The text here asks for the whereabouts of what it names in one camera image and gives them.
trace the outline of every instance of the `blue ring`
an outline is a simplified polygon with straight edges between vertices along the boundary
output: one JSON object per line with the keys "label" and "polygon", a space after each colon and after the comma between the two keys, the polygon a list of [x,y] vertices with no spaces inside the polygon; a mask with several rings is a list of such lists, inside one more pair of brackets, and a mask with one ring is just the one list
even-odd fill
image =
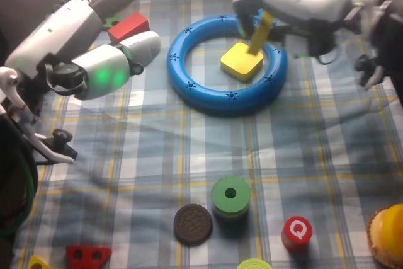
{"label": "blue ring", "polygon": [[272,101],[287,75],[287,55],[268,43],[266,74],[248,88],[217,91],[196,83],[184,69],[186,53],[202,41],[218,37],[240,37],[236,17],[232,14],[202,19],[185,28],[172,43],[167,57],[168,75],[176,92],[190,106],[216,115],[240,115]]}

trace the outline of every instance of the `red toy block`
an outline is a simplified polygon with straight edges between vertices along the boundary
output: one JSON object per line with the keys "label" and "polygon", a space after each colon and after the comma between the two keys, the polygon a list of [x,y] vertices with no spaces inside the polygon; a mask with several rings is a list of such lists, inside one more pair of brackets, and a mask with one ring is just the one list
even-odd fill
{"label": "red toy block", "polygon": [[134,13],[108,30],[112,43],[120,42],[128,37],[149,31],[149,21],[140,13]]}
{"label": "red toy block", "polygon": [[71,269],[101,269],[112,255],[106,247],[67,246],[65,250]]}
{"label": "red toy block", "polygon": [[281,232],[281,241],[290,252],[303,251],[312,237],[312,226],[304,217],[290,217]]}

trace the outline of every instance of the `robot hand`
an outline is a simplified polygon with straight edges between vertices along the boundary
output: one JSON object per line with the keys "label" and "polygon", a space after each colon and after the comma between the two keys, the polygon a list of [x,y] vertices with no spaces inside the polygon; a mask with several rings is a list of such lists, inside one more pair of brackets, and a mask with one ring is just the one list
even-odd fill
{"label": "robot hand", "polygon": [[281,43],[294,56],[316,57],[337,48],[334,32],[347,28],[374,47],[377,58],[360,57],[360,85],[365,89],[385,76],[403,81],[403,0],[233,0],[247,37],[254,32],[253,14],[263,8],[283,25],[271,29],[268,40]]}
{"label": "robot hand", "polygon": [[87,49],[103,28],[103,20],[128,6],[133,0],[63,0],[0,67],[0,90],[12,106],[0,105],[0,118],[12,118],[26,141],[48,163],[72,163],[77,152],[66,143],[71,134],[55,130],[54,138],[36,134],[36,116],[18,94],[27,82],[39,87],[29,94],[49,90],[80,100],[104,96],[124,85],[130,76],[141,74],[161,50],[158,34],[148,31],[116,45]]}

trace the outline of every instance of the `lime green disc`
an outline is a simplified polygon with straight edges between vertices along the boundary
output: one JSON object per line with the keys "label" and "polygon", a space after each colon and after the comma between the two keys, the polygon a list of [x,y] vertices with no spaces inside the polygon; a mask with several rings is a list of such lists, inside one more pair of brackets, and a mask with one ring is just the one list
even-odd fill
{"label": "lime green disc", "polygon": [[272,269],[272,267],[265,261],[251,258],[240,263],[237,269]]}
{"label": "lime green disc", "polygon": [[234,217],[241,215],[249,206],[251,189],[244,179],[226,176],[219,179],[212,189],[214,207],[222,215]]}

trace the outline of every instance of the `plaid tablecloth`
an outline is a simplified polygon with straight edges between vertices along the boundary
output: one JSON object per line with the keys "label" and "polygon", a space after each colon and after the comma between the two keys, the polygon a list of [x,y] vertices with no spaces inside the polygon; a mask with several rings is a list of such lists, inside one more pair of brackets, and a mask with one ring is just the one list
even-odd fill
{"label": "plaid tablecloth", "polygon": [[[40,187],[16,238],[13,268],[26,268],[32,254],[53,269],[67,268],[69,244],[111,247],[112,269],[234,269],[248,258],[274,269],[375,268],[366,224],[377,209],[403,202],[403,111],[393,87],[388,81],[370,91],[357,87],[352,65],[365,46],[341,32],[335,63],[290,58],[279,97],[257,114],[217,118],[192,110],[170,87],[169,46],[190,23],[231,13],[230,1],[134,4],[123,16],[139,10],[162,38],[161,54],[145,72],[93,101],[47,96],[42,133],[69,130],[79,156],[72,165],[39,167]],[[243,87],[219,67],[235,42],[197,46],[186,64],[194,80]],[[96,42],[102,43],[106,34]],[[178,244],[176,211],[186,203],[211,211],[211,188],[227,175],[251,187],[245,233],[228,238],[214,221],[203,245]],[[291,256],[281,243],[292,215],[312,223],[309,257]]]}

